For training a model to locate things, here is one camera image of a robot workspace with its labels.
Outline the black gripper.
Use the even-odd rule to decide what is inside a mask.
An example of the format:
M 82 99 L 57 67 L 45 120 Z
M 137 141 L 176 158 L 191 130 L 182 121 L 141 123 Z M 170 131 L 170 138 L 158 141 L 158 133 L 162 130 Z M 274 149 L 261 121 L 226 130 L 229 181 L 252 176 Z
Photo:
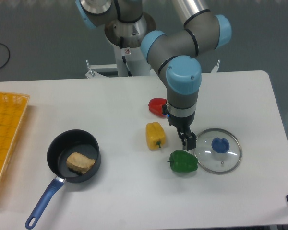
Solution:
M 190 125 L 195 116 L 195 105 L 189 108 L 176 108 L 166 103 L 162 105 L 162 114 L 167 116 L 170 125 L 177 128 L 184 149 L 190 151 L 196 148 L 196 135 L 190 132 Z

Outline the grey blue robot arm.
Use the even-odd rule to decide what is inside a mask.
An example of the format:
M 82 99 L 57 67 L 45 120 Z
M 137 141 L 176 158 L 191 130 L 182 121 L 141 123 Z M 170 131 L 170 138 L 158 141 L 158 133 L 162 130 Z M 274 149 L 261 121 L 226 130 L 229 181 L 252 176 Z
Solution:
M 228 19 L 213 15 L 203 0 L 175 0 L 183 29 L 166 35 L 156 29 L 140 0 L 78 0 L 76 6 L 89 28 L 104 26 L 120 77 L 143 76 L 150 70 L 157 74 L 167 90 L 162 113 L 176 127 L 183 149 L 194 149 L 196 135 L 190 125 L 202 79 L 196 58 L 231 40 Z

